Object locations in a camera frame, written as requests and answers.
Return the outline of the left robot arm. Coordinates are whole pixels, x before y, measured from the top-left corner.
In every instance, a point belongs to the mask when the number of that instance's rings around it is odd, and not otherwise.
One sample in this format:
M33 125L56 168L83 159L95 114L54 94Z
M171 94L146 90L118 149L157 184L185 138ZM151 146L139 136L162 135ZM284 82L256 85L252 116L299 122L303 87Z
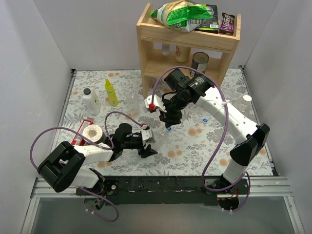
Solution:
M134 133L130 124L122 123L100 144L79 146L63 141L37 167L37 172L57 193L75 186L98 195L105 189L104 176L93 168L83 169L83 166L114 161L125 149L137 150L141 158L156 155L153 143L155 135L150 127L142 124L140 131Z

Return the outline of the clear square juice bottle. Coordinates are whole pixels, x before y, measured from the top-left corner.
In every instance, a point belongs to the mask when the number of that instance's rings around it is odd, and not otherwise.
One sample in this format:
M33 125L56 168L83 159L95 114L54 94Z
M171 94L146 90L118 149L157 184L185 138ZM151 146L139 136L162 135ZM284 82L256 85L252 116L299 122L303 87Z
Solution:
M244 116L248 117L252 108L252 104L242 102L242 97L232 101L232 105L241 112Z

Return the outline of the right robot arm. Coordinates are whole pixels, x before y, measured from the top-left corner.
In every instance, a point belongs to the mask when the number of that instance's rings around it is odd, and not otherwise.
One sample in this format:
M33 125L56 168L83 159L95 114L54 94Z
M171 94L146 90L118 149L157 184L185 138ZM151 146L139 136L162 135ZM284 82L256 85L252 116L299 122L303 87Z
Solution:
M230 151L230 163L220 179L203 187L212 193L223 191L231 194L247 174L246 168L252 159L264 147L270 128L265 123L259 125L248 119L225 99L221 88L213 80L200 71L196 74L190 78L183 74L180 66L164 72L162 78L175 95L170 99L161 99L164 110L160 111L159 119L166 127L180 124L181 111L193 103L223 125L224 130L215 151L218 152L227 133L234 138L236 145Z

